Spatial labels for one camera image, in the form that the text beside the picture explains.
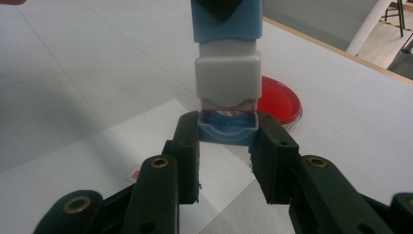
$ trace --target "white table surface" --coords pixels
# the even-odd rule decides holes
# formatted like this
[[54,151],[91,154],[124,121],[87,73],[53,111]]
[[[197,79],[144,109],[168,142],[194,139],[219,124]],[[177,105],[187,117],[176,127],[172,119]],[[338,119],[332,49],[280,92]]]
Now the white table surface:
[[[126,173],[135,162],[130,157],[118,165],[111,158],[102,161],[107,171],[100,168],[105,180],[94,177],[99,172],[91,167],[91,176],[73,181],[81,165],[70,171],[61,161],[51,168],[48,157],[95,136],[119,149],[131,139],[111,140],[127,133],[113,130],[165,106],[180,107],[164,119],[199,108],[198,47],[186,0],[39,0],[0,6],[0,18],[2,234],[30,233],[53,202],[73,189],[96,186],[109,196],[127,185],[111,173]],[[331,160],[359,192],[386,204],[396,192],[413,191],[413,88],[266,22],[258,44],[263,75],[282,81],[302,101],[304,115],[290,132],[302,155]],[[156,133],[169,133],[170,126]],[[131,134],[151,135],[150,128],[140,130]],[[163,146],[137,147],[143,155]],[[229,152],[223,157],[247,168],[245,148],[223,150]],[[42,177],[44,172],[54,177]],[[267,206],[247,174],[237,188],[244,191],[228,206],[206,206],[225,209],[201,233],[293,233],[287,207]]]

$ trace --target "red marking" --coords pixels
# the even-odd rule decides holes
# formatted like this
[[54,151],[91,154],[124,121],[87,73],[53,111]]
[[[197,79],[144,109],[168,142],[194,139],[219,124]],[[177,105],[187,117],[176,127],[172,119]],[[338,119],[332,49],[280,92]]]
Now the red marking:
[[137,179],[139,177],[139,171],[134,172],[132,175],[133,178]]

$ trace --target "floor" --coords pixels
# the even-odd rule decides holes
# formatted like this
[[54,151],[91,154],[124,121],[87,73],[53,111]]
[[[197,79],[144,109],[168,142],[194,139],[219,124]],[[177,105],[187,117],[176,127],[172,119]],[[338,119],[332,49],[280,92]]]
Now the floor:
[[[180,48],[198,50],[191,22],[176,30],[165,17],[170,17],[170,7],[190,11],[188,1],[178,6],[152,1],[159,4],[156,13],[128,10],[141,1],[124,0],[121,5],[109,0],[28,0],[18,7],[0,5],[0,174],[175,98],[186,109],[199,109],[195,82],[182,84],[190,79],[179,66],[195,60],[181,57]],[[145,14],[159,14],[164,23],[147,26]],[[413,13],[406,11],[405,16],[406,27],[413,28]],[[145,37],[145,32],[154,31],[159,37],[185,33],[188,40],[159,45]],[[410,33],[400,38],[397,27],[378,22],[358,56],[386,68]],[[176,55],[176,60],[165,60],[164,53]],[[135,82],[136,74],[144,86]],[[258,191],[257,184],[248,190]],[[239,197],[228,209],[245,199]],[[257,206],[265,210],[265,204]],[[219,220],[203,233],[228,224]]]
[[[404,11],[406,28],[413,29],[413,12]],[[358,57],[387,68],[397,55],[400,48],[406,43],[412,34],[411,30],[404,30],[404,36],[400,37],[397,27],[398,17],[388,18],[389,25],[378,22],[367,41],[358,53]]]

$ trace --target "white plastic block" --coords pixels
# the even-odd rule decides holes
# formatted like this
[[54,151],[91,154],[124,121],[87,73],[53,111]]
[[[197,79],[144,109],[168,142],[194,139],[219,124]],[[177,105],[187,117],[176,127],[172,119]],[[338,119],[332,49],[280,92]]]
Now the white plastic block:
[[195,62],[197,94],[209,108],[251,110],[245,102],[261,97],[261,57],[199,57]]
[[200,43],[200,57],[253,56],[256,52],[255,40],[222,39]]

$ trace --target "chair leg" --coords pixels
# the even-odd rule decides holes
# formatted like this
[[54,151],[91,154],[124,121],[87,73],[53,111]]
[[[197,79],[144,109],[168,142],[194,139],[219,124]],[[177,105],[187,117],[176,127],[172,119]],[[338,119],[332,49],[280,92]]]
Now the chair leg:
[[398,25],[400,27],[400,35],[403,37],[404,29],[404,15],[403,15],[403,3],[401,0],[397,0],[397,9],[398,9]]

